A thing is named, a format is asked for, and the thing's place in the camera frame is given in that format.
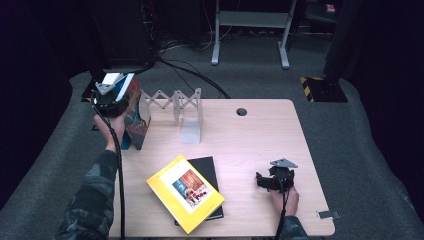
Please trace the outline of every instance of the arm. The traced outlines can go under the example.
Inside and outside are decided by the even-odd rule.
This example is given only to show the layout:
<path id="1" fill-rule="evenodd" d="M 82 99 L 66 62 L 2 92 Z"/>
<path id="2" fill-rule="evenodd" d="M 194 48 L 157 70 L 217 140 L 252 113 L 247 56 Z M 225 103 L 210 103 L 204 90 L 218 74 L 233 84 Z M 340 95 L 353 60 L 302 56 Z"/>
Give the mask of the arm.
<path id="1" fill-rule="evenodd" d="M 110 123 L 119 144 L 125 130 L 124 117 Z M 115 143 L 106 124 L 98 115 L 94 121 L 106 139 L 105 150 L 85 174 L 80 189 L 69 202 L 54 239 L 106 239 L 113 223 L 113 199 L 118 156 Z"/>
<path id="2" fill-rule="evenodd" d="M 272 201 L 276 209 L 276 213 L 280 216 L 283 210 L 283 195 L 277 191 L 270 190 Z M 291 240 L 306 240 L 309 239 L 302 224 L 296 217 L 297 207 L 299 204 L 299 193 L 296 188 L 290 188 L 288 192 L 289 196 L 286 205 L 286 215 L 284 217 L 284 226 L 282 230 L 283 239 Z"/>

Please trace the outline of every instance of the wooden table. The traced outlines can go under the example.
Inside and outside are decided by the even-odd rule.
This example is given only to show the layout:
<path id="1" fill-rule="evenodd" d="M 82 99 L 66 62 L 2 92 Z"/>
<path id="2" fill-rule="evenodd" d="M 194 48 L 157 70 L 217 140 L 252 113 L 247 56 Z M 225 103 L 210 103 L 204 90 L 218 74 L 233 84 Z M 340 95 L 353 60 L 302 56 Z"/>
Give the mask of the wooden table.
<path id="1" fill-rule="evenodd" d="M 126 236 L 187 237 L 174 225 L 171 214 L 146 183 L 146 179 L 178 154 L 188 159 L 213 156 L 219 189 L 225 198 L 222 219 L 202 223 L 189 237 L 274 236 L 279 215 L 270 193 L 258 187 L 255 174 L 269 176 L 270 162 L 286 158 L 295 168 L 300 194 L 297 216 L 310 236 L 328 236 L 333 220 L 320 219 L 316 211 L 328 206 L 309 153 L 293 103 L 271 99 L 204 99 L 200 144 L 184 144 L 172 106 L 152 104 L 152 120 L 142 150 L 123 151 L 126 203 Z M 247 110 L 239 116 L 239 108 Z M 197 116 L 186 107 L 184 117 Z M 120 202 L 116 181 L 115 221 L 110 236 L 120 234 Z"/>

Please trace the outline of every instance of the person's right hand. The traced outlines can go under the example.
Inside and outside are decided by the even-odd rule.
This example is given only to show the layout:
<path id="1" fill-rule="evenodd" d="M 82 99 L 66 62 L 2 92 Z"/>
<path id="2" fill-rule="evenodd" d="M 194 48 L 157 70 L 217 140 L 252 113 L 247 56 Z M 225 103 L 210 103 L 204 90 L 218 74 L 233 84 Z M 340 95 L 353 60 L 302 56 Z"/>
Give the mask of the person's right hand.
<path id="1" fill-rule="evenodd" d="M 270 190 L 272 202 L 278 216 L 280 216 L 281 211 L 283 210 L 283 194 L 275 190 Z M 295 216 L 297 213 L 297 207 L 299 205 L 299 193 L 296 191 L 296 188 L 293 186 L 290 188 L 286 204 L 286 216 Z"/>

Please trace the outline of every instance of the table leg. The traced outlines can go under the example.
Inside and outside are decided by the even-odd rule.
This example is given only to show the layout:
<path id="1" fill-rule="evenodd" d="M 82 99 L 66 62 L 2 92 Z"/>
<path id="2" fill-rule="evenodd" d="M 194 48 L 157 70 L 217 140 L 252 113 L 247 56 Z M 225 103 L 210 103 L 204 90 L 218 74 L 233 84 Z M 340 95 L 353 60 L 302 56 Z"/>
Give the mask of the table leg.
<path id="1" fill-rule="evenodd" d="M 215 44 L 213 46 L 212 53 L 212 65 L 218 65 L 219 59 L 219 49 L 221 47 L 219 39 L 219 0 L 216 0 L 216 9 L 215 9 Z"/>
<path id="2" fill-rule="evenodd" d="M 296 6 L 296 2 L 297 0 L 293 0 L 290 5 L 290 11 L 287 14 L 286 26 L 284 28 L 283 38 L 281 39 L 281 41 L 278 42 L 278 48 L 280 50 L 281 65 L 283 66 L 284 69 L 290 68 L 289 59 L 287 57 L 286 44 L 287 44 L 287 37 L 289 36 L 289 32 L 290 32 L 290 26 L 293 19 L 293 13 L 294 13 L 294 8 Z"/>

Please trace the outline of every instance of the person's hand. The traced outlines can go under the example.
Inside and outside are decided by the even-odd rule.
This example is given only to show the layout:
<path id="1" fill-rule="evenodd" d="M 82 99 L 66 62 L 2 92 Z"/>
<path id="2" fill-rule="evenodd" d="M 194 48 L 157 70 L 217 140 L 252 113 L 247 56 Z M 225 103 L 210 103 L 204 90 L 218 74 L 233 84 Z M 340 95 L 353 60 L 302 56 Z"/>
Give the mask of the person's hand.
<path id="1" fill-rule="evenodd" d="M 125 132 L 124 118 L 126 114 L 127 113 L 124 112 L 117 118 L 107 119 L 110 122 L 111 127 L 115 130 L 119 145 L 122 143 L 122 138 Z M 106 150 L 116 152 L 115 141 L 113 140 L 112 134 L 106 123 L 104 123 L 101 117 L 97 114 L 94 116 L 94 123 L 99 128 L 100 132 L 103 134 L 103 137 L 106 140 Z"/>
<path id="2" fill-rule="evenodd" d="M 271 192 L 272 202 L 274 204 L 274 208 L 280 216 L 281 211 L 283 211 L 283 194 L 279 193 L 275 190 L 269 190 Z M 299 205 L 299 193 L 296 191 L 295 187 L 290 188 L 289 194 L 286 204 L 286 216 L 295 216 L 297 213 L 297 207 Z"/>

